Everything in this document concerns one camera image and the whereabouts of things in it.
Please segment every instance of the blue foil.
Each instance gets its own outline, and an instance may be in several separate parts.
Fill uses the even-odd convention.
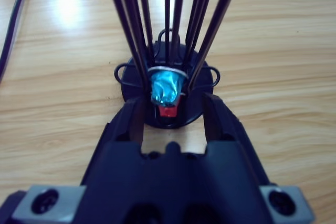
[[[163,107],[176,106],[181,95],[185,77],[179,73],[160,70],[152,75],[152,97],[154,104]]]

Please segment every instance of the wooden table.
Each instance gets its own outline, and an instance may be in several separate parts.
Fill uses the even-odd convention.
[[[0,0],[1,45],[13,3]],[[156,36],[164,0],[150,9]],[[79,184],[123,105],[113,70],[129,58],[112,0],[25,0],[0,85],[0,201],[31,184]],[[207,61],[222,73],[215,93],[243,122],[270,179],[299,186],[317,223],[336,223],[336,0],[233,0]],[[144,138],[144,152],[172,140],[191,152],[206,144],[202,119],[146,127]]]

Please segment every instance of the black disc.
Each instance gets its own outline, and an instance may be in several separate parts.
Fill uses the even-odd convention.
[[[180,45],[180,56],[183,56],[185,53],[185,45]],[[157,52],[155,57],[155,63],[160,65],[160,62],[164,62],[164,53],[165,53],[165,43],[164,42],[156,42],[154,44],[154,50]],[[196,59],[197,52],[193,52],[191,59]],[[177,64],[182,63],[182,58],[179,57]],[[141,86],[140,76],[134,67],[125,67],[121,80],[123,82],[132,83],[138,86]],[[146,105],[146,116],[145,123],[157,128],[162,129],[175,129],[178,127],[185,126],[190,124],[199,118],[202,113],[202,93],[213,93],[214,88],[211,87],[213,83],[212,73],[210,69],[202,69],[200,74],[197,77],[196,85],[194,90],[186,97],[184,95],[181,96],[180,102],[177,107],[177,117],[176,118],[166,118],[161,117],[159,114],[158,106],[154,105],[150,100],[151,94],[146,94],[147,96],[147,105]],[[128,99],[136,98],[143,95],[143,90],[141,88],[129,86],[122,84],[121,92],[124,98],[124,101]]]

